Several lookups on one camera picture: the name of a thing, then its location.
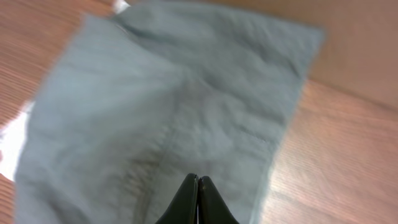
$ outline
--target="wood grain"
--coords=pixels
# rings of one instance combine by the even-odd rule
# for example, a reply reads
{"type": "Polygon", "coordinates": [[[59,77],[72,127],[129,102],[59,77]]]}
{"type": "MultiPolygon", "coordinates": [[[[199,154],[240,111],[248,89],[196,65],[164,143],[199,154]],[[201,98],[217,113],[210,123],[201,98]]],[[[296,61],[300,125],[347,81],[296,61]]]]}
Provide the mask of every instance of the wood grain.
{"type": "Polygon", "coordinates": [[[398,114],[309,82],[264,223],[398,223],[398,114]]]}
{"type": "MultiPolygon", "coordinates": [[[[107,14],[109,4],[0,0],[0,123],[31,99],[80,13],[107,14]]],[[[398,223],[397,123],[394,111],[309,82],[275,163],[263,223],[398,223]]],[[[12,223],[13,196],[0,176],[0,223],[12,223]]]]}

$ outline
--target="black object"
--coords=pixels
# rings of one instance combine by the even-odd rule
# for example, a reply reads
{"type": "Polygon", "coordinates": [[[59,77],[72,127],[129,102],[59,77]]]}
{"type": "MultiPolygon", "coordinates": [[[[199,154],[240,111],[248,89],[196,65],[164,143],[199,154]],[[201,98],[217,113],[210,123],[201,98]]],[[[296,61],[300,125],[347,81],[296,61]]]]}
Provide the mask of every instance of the black object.
{"type": "Polygon", "coordinates": [[[156,224],[239,224],[210,177],[188,174],[156,224]]]}

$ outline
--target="gray cloth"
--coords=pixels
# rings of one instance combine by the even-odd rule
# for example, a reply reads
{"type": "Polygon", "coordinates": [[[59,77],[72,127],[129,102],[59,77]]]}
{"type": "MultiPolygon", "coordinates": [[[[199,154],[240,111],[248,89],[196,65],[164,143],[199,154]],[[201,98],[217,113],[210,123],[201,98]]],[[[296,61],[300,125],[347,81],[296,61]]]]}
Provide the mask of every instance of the gray cloth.
{"type": "Polygon", "coordinates": [[[258,223],[322,33],[229,7],[136,4],[84,23],[39,91],[16,223],[152,224],[188,173],[258,223]]]}

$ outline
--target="black pointed object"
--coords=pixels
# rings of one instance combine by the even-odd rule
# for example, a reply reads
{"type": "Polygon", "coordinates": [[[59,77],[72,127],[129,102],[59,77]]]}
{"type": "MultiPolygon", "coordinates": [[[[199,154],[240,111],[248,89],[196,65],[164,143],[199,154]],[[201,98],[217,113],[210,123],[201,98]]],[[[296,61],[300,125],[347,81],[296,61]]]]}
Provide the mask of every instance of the black pointed object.
{"type": "Polygon", "coordinates": [[[198,210],[201,224],[239,224],[210,177],[202,177],[199,180],[198,210]]]}
{"type": "Polygon", "coordinates": [[[196,224],[198,181],[196,174],[188,174],[169,207],[156,224],[196,224]]]}

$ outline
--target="wooden surface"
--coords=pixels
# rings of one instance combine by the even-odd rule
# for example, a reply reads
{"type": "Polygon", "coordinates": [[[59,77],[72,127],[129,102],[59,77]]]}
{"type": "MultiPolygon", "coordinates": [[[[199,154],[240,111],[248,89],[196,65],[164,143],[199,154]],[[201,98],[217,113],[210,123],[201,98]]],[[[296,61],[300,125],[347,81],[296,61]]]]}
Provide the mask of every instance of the wooden surface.
{"type": "Polygon", "coordinates": [[[398,109],[398,1],[207,0],[320,26],[311,77],[398,109]]]}
{"type": "Polygon", "coordinates": [[[398,223],[398,114],[309,82],[272,175],[264,223],[398,223]]]}
{"type": "MultiPolygon", "coordinates": [[[[31,98],[82,11],[106,14],[109,2],[0,0],[0,122],[31,98]]],[[[393,111],[309,82],[275,163],[263,223],[398,223],[397,123],[393,111]]],[[[12,184],[0,177],[0,223],[12,223],[10,198],[12,184]]]]}

